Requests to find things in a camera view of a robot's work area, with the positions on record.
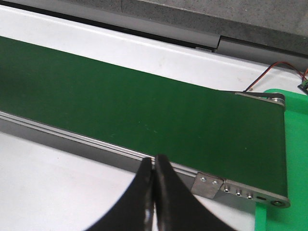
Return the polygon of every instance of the red wire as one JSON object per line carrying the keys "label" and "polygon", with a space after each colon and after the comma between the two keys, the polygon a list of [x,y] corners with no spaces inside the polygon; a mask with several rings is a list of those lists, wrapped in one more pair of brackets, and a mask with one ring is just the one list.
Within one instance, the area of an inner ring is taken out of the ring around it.
{"label": "red wire", "polygon": [[307,70],[304,72],[304,74],[303,74],[303,82],[304,82],[304,80],[307,80],[306,79],[306,75],[308,74],[308,68],[307,68]]}
{"label": "red wire", "polygon": [[284,64],[286,66],[288,66],[289,68],[295,70],[300,77],[302,78],[302,81],[306,80],[306,75],[308,74],[308,69],[306,70],[306,72],[304,74],[302,74],[299,70],[297,70],[292,64],[288,63],[288,62],[283,62],[283,61],[279,61],[279,62],[275,62],[272,65],[270,65],[252,84],[250,84],[248,86],[248,88],[246,88],[244,90],[244,92],[248,91],[249,89],[251,89],[256,83],[258,83],[258,81],[267,73],[269,72],[274,66],[277,66],[279,64]]}

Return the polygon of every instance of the green belt surface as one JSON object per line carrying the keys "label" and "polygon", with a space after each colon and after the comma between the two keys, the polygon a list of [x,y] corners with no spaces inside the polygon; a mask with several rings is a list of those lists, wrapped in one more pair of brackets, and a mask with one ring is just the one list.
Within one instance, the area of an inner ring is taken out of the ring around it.
{"label": "green belt surface", "polygon": [[267,92],[280,92],[286,96],[287,177],[291,206],[284,209],[268,207],[266,211],[262,209],[264,205],[257,205],[256,231],[307,231],[308,96],[278,89]]}
{"label": "green belt surface", "polygon": [[282,106],[8,38],[0,46],[0,110],[287,196]]}

